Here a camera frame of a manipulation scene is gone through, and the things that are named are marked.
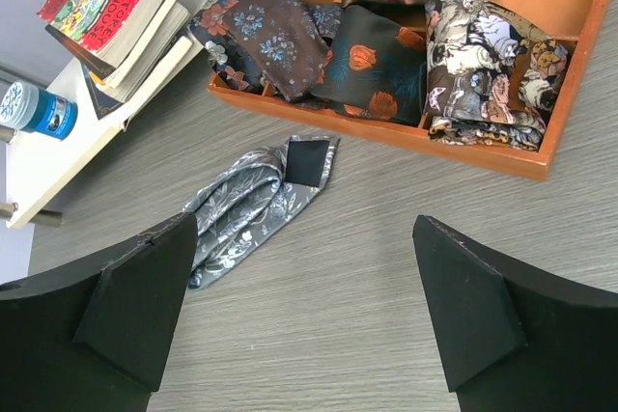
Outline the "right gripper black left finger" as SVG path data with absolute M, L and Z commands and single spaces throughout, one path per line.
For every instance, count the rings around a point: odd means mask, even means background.
M 1 287 L 4 411 L 144 411 L 160 388 L 197 242 L 180 213 Z

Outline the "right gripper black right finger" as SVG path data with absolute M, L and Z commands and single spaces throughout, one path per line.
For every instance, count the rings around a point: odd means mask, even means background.
M 617 295 L 493 250 L 431 216 L 415 257 L 462 411 L 614 411 Z

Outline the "grey floral tie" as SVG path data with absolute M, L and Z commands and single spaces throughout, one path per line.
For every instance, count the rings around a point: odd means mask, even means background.
M 326 187 L 340 139 L 292 136 L 241 156 L 185 205 L 197 219 L 187 287 L 206 288 L 294 220 Z

